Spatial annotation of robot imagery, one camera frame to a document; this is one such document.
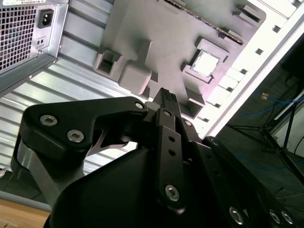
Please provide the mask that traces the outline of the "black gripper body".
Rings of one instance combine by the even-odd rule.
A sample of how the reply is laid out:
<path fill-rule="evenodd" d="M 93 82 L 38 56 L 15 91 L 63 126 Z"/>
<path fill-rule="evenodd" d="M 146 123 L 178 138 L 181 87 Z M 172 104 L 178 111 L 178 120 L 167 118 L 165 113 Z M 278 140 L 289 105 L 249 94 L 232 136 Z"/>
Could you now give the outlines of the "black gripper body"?
<path fill-rule="evenodd" d="M 184 164 L 185 211 L 166 208 L 155 187 L 153 152 L 125 155 L 67 187 L 59 196 L 47 228 L 226 228 L 223 214 L 203 169 L 203 148 L 189 149 Z"/>

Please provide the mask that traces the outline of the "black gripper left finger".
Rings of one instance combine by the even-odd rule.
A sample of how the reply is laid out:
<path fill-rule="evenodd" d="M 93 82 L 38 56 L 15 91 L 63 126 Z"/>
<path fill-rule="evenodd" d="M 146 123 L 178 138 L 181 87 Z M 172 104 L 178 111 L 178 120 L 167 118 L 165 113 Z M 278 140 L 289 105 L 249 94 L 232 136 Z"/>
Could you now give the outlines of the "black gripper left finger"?
<path fill-rule="evenodd" d="M 166 208 L 185 210 L 181 136 L 166 89 L 153 102 L 134 97 L 39 104 L 22 116 L 15 160 L 54 207 L 74 182 L 147 149 L 156 157 L 155 187 Z"/>

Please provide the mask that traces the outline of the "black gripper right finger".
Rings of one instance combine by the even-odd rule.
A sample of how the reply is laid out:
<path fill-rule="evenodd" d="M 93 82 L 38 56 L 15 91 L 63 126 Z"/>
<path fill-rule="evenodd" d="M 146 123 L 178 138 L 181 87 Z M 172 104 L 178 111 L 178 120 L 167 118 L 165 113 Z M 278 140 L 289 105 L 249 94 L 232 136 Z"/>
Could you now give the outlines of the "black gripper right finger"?
<path fill-rule="evenodd" d="M 218 139 L 200 139 L 168 93 L 181 136 L 187 222 L 202 228 L 299 228 L 281 203 Z"/>

